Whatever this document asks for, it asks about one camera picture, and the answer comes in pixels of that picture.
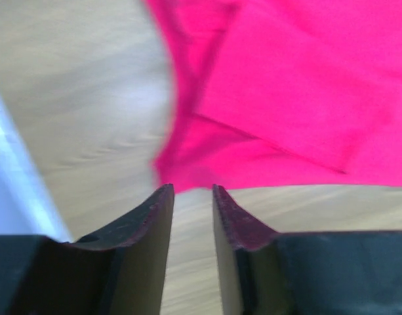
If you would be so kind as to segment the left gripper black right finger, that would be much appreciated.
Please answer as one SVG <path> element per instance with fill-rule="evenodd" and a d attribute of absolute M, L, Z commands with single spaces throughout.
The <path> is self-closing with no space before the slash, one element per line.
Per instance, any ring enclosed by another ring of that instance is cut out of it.
<path fill-rule="evenodd" d="M 212 200 L 224 314 L 402 314 L 402 231 L 282 233 Z"/>

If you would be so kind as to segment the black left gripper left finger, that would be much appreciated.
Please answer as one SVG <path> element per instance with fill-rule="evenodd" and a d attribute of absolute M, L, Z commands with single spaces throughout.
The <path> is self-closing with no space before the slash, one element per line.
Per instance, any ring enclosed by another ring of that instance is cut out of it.
<path fill-rule="evenodd" d="M 158 314 L 174 188 L 73 243 L 0 235 L 0 314 Z"/>

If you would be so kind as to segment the pink t shirt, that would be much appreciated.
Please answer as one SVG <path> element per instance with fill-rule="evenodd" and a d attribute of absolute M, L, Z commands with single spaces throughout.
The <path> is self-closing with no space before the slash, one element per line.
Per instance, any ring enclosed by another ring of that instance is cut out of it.
<path fill-rule="evenodd" d="M 402 1 L 148 1 L 173 128 L 159 184 L 402 186 Z"/>

